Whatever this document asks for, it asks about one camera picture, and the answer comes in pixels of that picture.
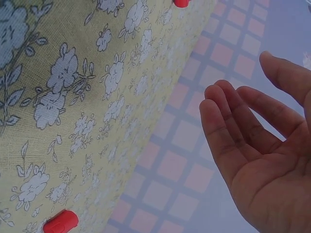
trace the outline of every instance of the grid pattern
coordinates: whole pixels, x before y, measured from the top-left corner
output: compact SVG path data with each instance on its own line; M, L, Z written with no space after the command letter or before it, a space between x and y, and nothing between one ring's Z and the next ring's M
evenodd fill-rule
M269 0L216 5L104 233L197 232L190 225L219 176L199 104L218 79L250 84L268 7Z

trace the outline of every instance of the hand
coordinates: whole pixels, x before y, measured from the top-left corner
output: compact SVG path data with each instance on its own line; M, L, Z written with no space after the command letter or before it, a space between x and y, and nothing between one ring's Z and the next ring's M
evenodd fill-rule
M263 52L267 78L304 107L305 117L250 87L205 90L202 126L242 216L261 233L311 232L311 71ZM250 108L286 140L259 123Z

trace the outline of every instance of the red knob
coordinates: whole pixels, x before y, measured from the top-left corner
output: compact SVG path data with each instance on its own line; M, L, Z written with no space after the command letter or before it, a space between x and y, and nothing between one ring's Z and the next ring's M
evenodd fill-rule
M185 8L189 5L189 0L174 0L177 7Z

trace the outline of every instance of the yellow floral fabric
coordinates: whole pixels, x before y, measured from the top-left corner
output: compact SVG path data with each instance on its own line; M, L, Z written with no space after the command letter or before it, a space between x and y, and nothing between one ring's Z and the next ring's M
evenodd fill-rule
M0 1L0 232L103 230L214 4Z

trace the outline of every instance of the finger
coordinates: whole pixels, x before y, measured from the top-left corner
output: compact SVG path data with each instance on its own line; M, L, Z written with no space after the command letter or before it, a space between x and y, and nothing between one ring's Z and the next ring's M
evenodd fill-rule
M257 120L233 86L227 81L216 82L222 88L232 115L246 142L261 154L274 151L282 143Z
M217 104L204 100L200 104L201 121L205 137L215 163L228 187L247 159L236 147Z
M285 138L306 123L296 111L258 90L242 86L237 92L250 108L259 113Z
M243 135L233 118L223 90L217 85L211 85L205 90L205 98L213 100L217 104L234 143L246 159L248 161L253 161L260 158L261 154L245 142Z
M285 59L263 52L259 61L264 74L278 89L291 95L304 107L309 131L311 130L311 71Z

